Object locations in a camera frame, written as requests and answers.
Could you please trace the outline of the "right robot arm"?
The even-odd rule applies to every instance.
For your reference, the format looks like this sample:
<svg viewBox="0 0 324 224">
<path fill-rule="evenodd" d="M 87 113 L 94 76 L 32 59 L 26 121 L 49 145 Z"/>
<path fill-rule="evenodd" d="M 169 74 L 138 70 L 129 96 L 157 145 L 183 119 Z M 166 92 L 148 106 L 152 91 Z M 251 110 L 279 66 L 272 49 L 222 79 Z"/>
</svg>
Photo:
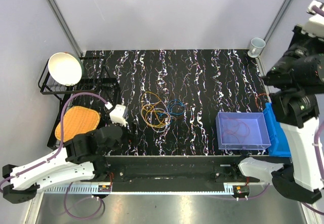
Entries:
<svg viewBox="0 0 324 224">
<path fill-rule="evenodd" d="M 316 96 L 323 93 L 323 29 L 296 25 L 288 49 L 262 78 L 277 88 L 272 110 L 287 138 L 291 162 L 243 158 L 230 168 L 234 181 L 252 177 L 273 184 L 285 198 L 313 204 L 323 189 L 323 152 Z"/>
</svg>

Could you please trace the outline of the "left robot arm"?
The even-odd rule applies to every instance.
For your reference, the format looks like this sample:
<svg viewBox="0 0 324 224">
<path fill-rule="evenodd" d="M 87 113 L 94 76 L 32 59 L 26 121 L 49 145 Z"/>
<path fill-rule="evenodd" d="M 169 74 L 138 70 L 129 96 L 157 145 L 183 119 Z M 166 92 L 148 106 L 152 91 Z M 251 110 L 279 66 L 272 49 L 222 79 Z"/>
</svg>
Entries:
<svg viewBox="0 0 324 224">
<path fill-rule="evenodd" d="M 33 199 L 36 194 L 74 181 L 105 182 L 113 179 L 113 170 L 105 156 L 137 140 L 136 127 L 109 124 L 88 133 L 78 134 L 61 149 L 33 161 L 2 168 L 1 194 L 12 204 Z"/>
</svg>

